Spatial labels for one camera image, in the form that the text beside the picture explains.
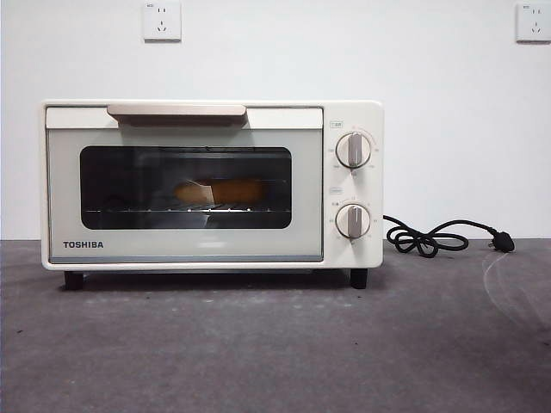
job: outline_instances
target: toaster oven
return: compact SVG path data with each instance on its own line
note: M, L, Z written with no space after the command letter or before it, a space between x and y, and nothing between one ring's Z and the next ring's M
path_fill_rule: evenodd
M382 262L383 110L371 101L48 101L42 263L95 271Z

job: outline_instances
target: white knob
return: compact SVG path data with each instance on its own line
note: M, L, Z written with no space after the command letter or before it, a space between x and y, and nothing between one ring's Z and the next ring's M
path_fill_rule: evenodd
M349 204L339 209L335 224L343 236L356 239L365 235L369 230L371 218L368 210L363 206Z
M345 134L338 142L338 161L347 168L355 169L365 165L371 155L368 138L359 132Z

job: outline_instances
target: oven foot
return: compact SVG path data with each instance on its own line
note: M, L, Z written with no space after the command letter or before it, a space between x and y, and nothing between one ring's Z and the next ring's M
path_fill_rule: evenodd
M352 268L350 270L350 286L356 290L365 290L368 285L368 269Z
M76 291L84 287L84 274L65 271L65 290Z

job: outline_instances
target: electrical socket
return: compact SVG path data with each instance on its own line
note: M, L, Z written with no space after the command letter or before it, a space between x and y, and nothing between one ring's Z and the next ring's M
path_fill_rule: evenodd
M551 42L551 2L517 4L517 42Z
M142 9L144 40L180 41L182 11L180 2L147 2Z

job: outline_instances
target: power cord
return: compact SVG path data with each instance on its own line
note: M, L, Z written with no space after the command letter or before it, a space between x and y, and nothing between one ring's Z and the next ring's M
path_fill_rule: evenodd
M466 219L455 219L453 221L444 222L429 232L417 231L410 226L404 224L399 219L383 215L387 221L394 222L397 226L391 228L387 232L387 240L393 244L398 252L406 254L417 248L420 256L424 258L434 258L438 254L439 250L447 251L461 251L468 247L468 240L459 234L452 234L447 232L439 232L444 228L452 225L471 225L476 226L490 232L493 236L492 246L495 250L502 252L511 252L515 249L515 243L511 239L511 236L507 232L498 232L490 226L479 224L478 222L468 221ZM447 245L440 243L437 239L452 239L459 241L459 245Z

